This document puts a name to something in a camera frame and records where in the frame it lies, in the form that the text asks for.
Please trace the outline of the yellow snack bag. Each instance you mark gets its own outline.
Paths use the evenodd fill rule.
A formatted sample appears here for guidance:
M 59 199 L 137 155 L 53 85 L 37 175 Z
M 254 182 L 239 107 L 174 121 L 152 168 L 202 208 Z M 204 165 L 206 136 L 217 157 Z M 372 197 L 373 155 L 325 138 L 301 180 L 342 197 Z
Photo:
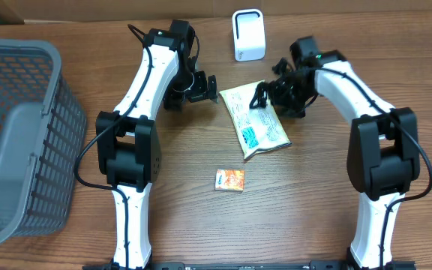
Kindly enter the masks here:
M 255 154 L 292 144 L 270 103 L 266 108 L 250 108 L 260 83 L 263 80 L 219 92 L 231 116 L 245 161 Z

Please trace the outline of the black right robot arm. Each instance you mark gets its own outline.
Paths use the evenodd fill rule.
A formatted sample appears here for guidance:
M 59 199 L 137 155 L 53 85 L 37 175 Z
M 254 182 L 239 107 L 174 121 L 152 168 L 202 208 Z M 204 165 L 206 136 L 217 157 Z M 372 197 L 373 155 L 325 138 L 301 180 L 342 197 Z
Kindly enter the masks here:
M 317 97 L 327 98 L 349 123 L 346 170 L 359 194 L 358 221 L 342 269 L 414 269 L 391 252 L 398 208 L 419 177 L 417 121 L 409 108 L 396 109 L 358 78 L 337 50 L 321 52 L 312 36 L 291 47 L 292 64 L 281 59 L 279 77 L 257 85 L 251 109 L 275 105 L 296 118 Z

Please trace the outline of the small orange box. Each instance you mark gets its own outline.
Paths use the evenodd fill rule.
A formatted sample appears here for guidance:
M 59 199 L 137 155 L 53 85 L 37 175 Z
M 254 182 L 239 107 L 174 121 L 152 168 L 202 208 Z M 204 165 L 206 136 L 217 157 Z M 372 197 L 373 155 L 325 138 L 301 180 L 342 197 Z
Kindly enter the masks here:
M 218 169 L 214 189 L 242 192 L 245 188 L 245 171 L 242 169 Z

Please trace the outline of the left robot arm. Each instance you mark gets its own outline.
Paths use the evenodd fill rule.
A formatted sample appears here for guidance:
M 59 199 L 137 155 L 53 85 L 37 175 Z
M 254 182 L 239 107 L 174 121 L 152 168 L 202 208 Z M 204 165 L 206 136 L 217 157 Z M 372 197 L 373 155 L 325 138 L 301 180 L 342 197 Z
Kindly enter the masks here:
M 159 109 L 180 110 L 184 102 L 217 101 L 215 76 L 197 69 L 199 43 L 188 21 L 144 33 L 128 27 L 142 43 L 142 59 L 126 95 L 112 112 L 100 112 L 95 127 L 100 172 L 116 211 L 116 248 L 107 269 L 147 269 L 149 194 L 162 163 L 156 118 Z

